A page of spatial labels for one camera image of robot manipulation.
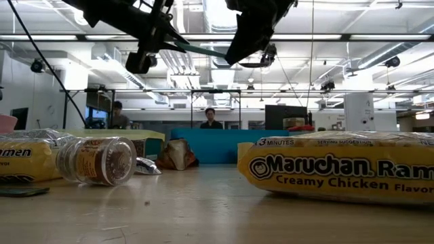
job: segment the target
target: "glass jar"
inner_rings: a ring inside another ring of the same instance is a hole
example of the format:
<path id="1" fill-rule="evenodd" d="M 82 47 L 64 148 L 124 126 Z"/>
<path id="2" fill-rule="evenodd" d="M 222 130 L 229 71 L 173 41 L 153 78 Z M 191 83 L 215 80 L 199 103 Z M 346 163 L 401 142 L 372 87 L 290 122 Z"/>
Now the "glass jar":
<path id="1" fill-rule="evenodd" d="M 71 182 L 117 186 L 134 174 L 136 157 L 127 138 L 77 138 L 60 149 L 56 166 Z"/>

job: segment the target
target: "man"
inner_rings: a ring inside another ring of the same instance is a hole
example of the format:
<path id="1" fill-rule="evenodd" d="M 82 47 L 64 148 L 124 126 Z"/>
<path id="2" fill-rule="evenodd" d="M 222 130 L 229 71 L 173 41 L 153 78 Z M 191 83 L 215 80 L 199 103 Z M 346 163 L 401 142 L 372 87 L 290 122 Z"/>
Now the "man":
<path id="1" fill-rule="evenodd" d="M 205 110 L 205 115 L 208 121 L 201 124 L 201 129 L 223 129 L 222 123 L 214 120 L 216 111 L 213 108 L 207 108 Z"/>
<path id="2" fill-rule="evenodd" d="M 113 103 L 113 120 L 111 123 L 111 129 L 129 129 L 130 128 L 130 119 L 125 115 L 121 114 L 122 112 L 122 103 L 120 101 L 116 101 Z"/>

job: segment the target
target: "desk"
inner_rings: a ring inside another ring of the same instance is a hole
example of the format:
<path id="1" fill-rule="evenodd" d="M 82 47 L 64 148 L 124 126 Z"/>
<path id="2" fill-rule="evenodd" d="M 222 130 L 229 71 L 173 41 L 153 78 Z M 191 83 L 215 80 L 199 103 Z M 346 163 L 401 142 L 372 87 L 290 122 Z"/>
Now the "desk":
<path id="1" fill-rule="evenodd" d="M 134 176 L 117 188 L 44 182 L 47 195 L 0 198 L 2 243 L 434 243 L 434 213 L 291 199 L 233 165 Z"/>

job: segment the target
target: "fluorescent light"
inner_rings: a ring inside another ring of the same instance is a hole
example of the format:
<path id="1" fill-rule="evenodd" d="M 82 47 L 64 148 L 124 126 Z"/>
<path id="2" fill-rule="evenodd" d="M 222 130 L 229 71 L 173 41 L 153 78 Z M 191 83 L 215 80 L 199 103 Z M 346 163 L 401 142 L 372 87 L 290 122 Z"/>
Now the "fluorescent light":
<path id="1" fill-rule="evenodd" d="M 153 89 L 153 92 L 172 92 L 172 93 L 178 93 L 178 92 L 190 92 L 188 89 Z"/>
<path id="2" fill-rule="evenodd" d="M 233 39 L 235 34 L 183 34 L 182 37 L 189 40 L 222 40 L 222 39 Z"/>
<path id="3" fill-rule="evenodd" d="M 340 39 L 341 35 L 292 35 L 292 34 L 275 34 L 271 37 L 273 40 L 337 40 Z"/>
<path id="4" fill-rule="evenodd" d="M 243 93 L 276 93 L 276 92 L 281 92 L 281 91 L 284 91 L 284 90 L 248 90 L 248 89 L 245 89 L 245 90 L 241 90 L 241 92 L 243 92 Z"/>
<path id="5" fill-rule="evenodd" d="M 227 40 L 233 39 L 235 34 L 183 34 L 182 37 L 185 39 L 194 40 Z M 297 34 L 274 34 L 271 37 L 271 41 L 281 41 L 281 40 L 338 40 L 342 35 L 297 35 Z"/>
<path id="6" fill-rule="evenodd" d="M 32 35 L 35 41 L 73 41 L 77 40 L 74 35 Z M 0 40 L 28 40 L 27 35 L 0 35 Z"/>
<path id="7" fill-rule="evenodd" d="M 90 41 L 104 41 L 104 40 L 136 40 L 130 35 L 86 35 L 87 40 Z"/>
<path id="8" fill-rule="evenodd" d="M 144 110 L 171 110 L 171 108 L 144 108 Z"/>
<path id="9" fill-rule="evenodd" d="M 351 40 L 427 40 L 431 35 L 351 35 Z"/>
<path id="10" fill-rule="evenodd" d="M 117 89 L 116 92 L 143 92 L 141 89 Z"/>
<path id="11" fill-rule="evenodd" d="M 230 47 L 230 43 L 201 43 L 201 47 Z"/>
<path id="12" fill-rule="evenodd" d="M 416 119 L 420 120 L 420 119 L 429 119 L 429 114 L 419 114 L 416 115 Z"/>

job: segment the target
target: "pink object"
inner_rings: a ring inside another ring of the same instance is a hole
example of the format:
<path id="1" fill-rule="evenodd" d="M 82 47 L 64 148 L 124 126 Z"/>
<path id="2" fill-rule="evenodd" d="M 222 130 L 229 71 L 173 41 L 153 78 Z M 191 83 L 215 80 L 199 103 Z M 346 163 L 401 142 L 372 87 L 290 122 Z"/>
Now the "pink object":
<path id="1" fill-rule="evenodd" d="M 14 132 L 14 128 L 17 118 L 8 116 L 8 115 L 0 115 L 0 134 L 12 133 Z"/>

